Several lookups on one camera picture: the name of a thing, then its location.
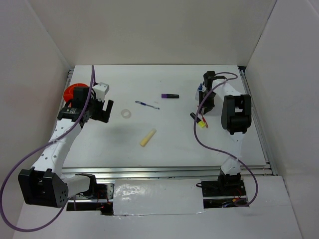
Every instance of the white plastic sheet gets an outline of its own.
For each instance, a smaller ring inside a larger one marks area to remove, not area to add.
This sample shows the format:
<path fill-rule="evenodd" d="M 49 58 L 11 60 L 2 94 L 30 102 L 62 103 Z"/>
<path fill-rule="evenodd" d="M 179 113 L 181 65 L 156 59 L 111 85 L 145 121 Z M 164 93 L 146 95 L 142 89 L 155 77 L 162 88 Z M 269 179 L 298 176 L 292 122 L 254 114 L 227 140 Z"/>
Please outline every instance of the white plastic sheet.
<path fill-rule="evenodd" d="M 203 213 L 199 179 L 117 180 L 114 215 L 168 215 Z"/>

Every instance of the blue marker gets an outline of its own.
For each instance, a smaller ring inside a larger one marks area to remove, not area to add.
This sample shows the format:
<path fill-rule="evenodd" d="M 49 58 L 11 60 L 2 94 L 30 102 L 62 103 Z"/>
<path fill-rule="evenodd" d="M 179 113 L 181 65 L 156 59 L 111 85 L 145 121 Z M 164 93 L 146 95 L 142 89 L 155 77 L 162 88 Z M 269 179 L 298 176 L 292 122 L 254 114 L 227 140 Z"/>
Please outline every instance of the blue marker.
<path fill-rule="evenodd" d="M 159 107 L 156 107 L 156 106 L 150 106 L 150 105 L 148 105 L 148 104 L 145 104 L 145 103 L 143 103 L 143 102 L 140 102 L 140 101 L 135 101 L 135 103 L 138 103 L 138 104 L 140 104 L 140 105 L 143 105 L 143 106 L 149 106 L 149 107 L 152 107 L 152 108 L 154 108 L 154 109 L 157 109 L 157 110 L 159 110 Z"/>

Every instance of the yellow cylinder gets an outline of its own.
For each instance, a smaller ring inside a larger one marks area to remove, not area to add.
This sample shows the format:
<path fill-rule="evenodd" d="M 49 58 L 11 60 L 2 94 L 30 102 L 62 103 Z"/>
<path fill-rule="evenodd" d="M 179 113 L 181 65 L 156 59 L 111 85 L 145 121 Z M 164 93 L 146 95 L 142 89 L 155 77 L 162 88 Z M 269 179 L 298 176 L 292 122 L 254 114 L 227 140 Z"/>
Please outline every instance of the yellow cylinder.
<path fill-rule="evenodd" d="M 140 145 L 142 147 L 145 147 L 145 145 L 148 143 L 148 141 L 153 137 L 153 135 L 156 133 L 156 129 L 152 129 L 148 135 L 145 136 L 145 138 L 142 139 L 142 141 L 140 142 Z"/>

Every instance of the purple marker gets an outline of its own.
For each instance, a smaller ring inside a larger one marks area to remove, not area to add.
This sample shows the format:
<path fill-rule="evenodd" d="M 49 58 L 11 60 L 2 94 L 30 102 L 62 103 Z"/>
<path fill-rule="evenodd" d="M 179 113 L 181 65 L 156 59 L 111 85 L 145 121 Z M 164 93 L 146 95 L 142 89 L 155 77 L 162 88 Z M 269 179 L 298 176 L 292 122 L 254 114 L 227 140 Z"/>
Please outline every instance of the purple marker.
<path fill-rule="evenodd" d="M 162 94 L 162 98 L 168 98 L 168 99 L 178 99 L 179 95 L 174 95 L 174 94 Z"/>

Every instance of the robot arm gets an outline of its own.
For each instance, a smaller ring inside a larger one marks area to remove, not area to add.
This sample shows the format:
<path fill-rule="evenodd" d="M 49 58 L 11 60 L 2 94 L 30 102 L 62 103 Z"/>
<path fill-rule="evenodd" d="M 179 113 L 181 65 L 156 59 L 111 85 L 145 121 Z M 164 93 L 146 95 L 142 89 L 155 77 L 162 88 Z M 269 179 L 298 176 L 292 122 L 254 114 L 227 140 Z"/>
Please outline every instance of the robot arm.
<path fill-rule="evenodd" d="M 61 208 L 68 198 L 83 193 L 85 196 L 94 194 L 96 178 L 94 175 L 80 174 L 72 178 L 61 179 L 61 171 L 65 158 L 88 119 L 108 122 L 113 101 L 108 101 L 106 110 L 103 110 L 104 98 L 109 85 L 100 83 L 93 88 L 86 111 L 72 131 L 60 140 L 55 140 L 66 133 L 80 116 L 87 95 L 88 87 L 75 87 L 73 99 L 66 103 L 58 115 L 54 133 L 50 139 L 53 141 L 40 155 L 39 159 L 29 170 L 21 170 L 18 176 L 24 200 L 27 204 Z"/>

